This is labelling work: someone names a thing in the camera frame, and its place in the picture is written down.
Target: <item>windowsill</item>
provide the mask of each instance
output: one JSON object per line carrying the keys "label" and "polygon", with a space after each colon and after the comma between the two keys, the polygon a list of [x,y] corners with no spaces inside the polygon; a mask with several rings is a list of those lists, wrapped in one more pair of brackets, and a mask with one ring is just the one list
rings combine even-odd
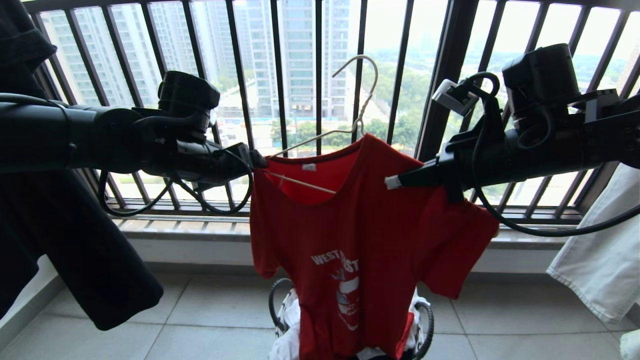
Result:
{"label": "windowsill", "polygon": [[[171,216],[114,219],[129,239],[251,242],[248,218],[199,217],[183,220]],[[530,236],[501,226],[488,246],[499,250],[559,250],[567,238]]]}

